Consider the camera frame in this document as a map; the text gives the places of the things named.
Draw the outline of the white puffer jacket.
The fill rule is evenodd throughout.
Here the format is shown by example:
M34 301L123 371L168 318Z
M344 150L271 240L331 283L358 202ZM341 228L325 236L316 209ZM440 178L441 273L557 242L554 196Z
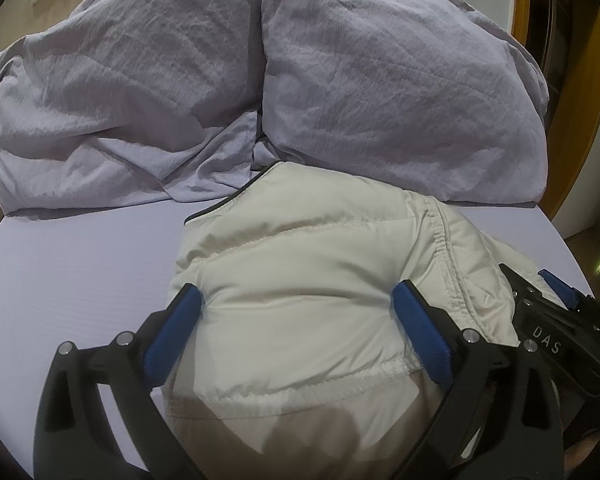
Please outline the white puffer jacket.
M511 344L511 268L538 267L432 197L281 162L185 223L172 288L202 315L163 389L210 479L385 479L440 401L390 311L411 280Z

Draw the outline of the lavender bed sheet mattress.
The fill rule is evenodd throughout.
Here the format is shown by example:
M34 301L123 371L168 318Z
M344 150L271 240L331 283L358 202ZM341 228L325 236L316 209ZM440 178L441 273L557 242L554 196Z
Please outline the lavender bed sheet mattress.
M227 201L157 202L58 218L29 214L2 220L0 438L26 471L33 470L38 404L58 346L65 341L80 349L106 346L117 334L137 332L151 313L164 310L186 285L171 286L186 221ZM588 289L572 253L538 207L445 205L539 270ZM172 431L163 395L166 382L150 396ZM126 459L137 450L110 387L98 390L123 457L143 466L140 457Z

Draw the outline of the right lavender pillow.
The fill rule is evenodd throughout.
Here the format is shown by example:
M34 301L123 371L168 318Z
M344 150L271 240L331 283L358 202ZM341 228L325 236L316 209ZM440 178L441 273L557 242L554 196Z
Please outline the right lavender pillow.
M298 162L444 202L539 200L545 78L464 0L262 0L259 167Z

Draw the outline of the lavender pillow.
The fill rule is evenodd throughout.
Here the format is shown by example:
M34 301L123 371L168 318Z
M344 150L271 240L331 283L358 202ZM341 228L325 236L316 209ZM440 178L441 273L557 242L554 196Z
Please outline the lavender pillow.
M0 51L0 207L215 200L252 174L261 0L83 0Z
M444 202L539 200L545 78L464 0L262 0L259 167L298 162Z

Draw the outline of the left lavender pillow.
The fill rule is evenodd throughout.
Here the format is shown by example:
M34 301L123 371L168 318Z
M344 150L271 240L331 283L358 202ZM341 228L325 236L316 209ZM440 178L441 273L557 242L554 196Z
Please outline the left lavender pillow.
M215 200L252 174L261 0L83 0L0 51L0 207Z

